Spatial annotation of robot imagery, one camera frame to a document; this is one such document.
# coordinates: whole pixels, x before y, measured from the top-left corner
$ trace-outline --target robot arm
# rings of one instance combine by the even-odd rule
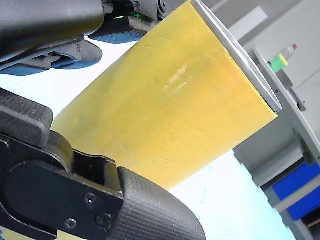
[[[0,74],[97,63],[84,40],[138,40],[175,9],[168,0],[2,0]],[[205,240],[166,190],[50,130],[52,111],[0,88],[0,226],[36,240]]]
[[[85,36],[112,44],[137,41],[177,6],[172,0],[3,0],[0,74],[89,67],[102,51]]]

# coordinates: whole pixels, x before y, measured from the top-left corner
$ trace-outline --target textured rubber pad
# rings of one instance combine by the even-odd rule
[[[107,240],[205,240],[196,216],[153,182],[119,167],[123,207]]]

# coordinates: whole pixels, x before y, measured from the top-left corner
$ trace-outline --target blue bin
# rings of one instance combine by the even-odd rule
[[[320,167],[317,163],[308,166],[306,163],[297,168],[284,179],[273,185],[273,190],[280,200],[293,194],[299,188],[310,182],[320,174]],[[320,187],[309,195],[288,208],[291,217],[297,221],[320,206]]]

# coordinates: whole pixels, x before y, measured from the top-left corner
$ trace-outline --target blue container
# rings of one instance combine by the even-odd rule
[[[305,163],[287,177],[273,185],[272,188],[279,199],[283,200],[319,174],[320,167],[317,163],[312,166],[308,166]],[[320,187],[288,208],[288,212],[291,217],[297,221],[318,207],[320,207]]]

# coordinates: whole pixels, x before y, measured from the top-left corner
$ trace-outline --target yellow box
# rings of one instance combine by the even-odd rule
[[[144,36],[52,129],[170,189],[275,119],[196,2]]]

